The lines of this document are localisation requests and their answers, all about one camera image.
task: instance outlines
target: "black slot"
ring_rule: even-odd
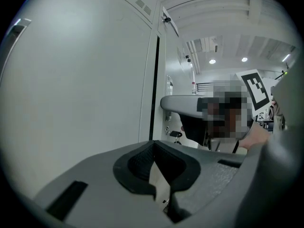
[[[76,204],[88,184],[74,181],[68,188],[47,208],[47,212],[63,221],[72,207]]]
[[[159,50],[160,50],[160,38],[157,37],[149,140],[153,139],[153,127],[154,127],[154,114],[155,114],[155,99],[156,99],[156,86],[157,86],[157,71],[158,71],[158,55],[159,55]]]
[[[228,160],[219,160],[218,163],[222,164],[222,165],[227,165],[227,166],[230,166],[230,167],[235,167],[235,168],[239,168],[242,164],[242,163],[239,163],[239,162],[228,161]]]

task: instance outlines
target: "ceiling light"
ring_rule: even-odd
[[[282,62],[284,62],[289,56],[290,56],[290,54],[288,54],[288,55],[283,59]]]

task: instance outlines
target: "hand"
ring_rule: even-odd
[[[262,128],[259,124],[253,123],[249,134],[245,139],[239,141],[239,147],[250,149],[257,143],[266,143],[270,137],[270,133]]]

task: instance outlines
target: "ceiling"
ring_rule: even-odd
[[[291,66],[302,46],[288,14],[274,0],[160,1],[187,42],[197,74],[211,58],[283,64],[291,54],[285,61]]]

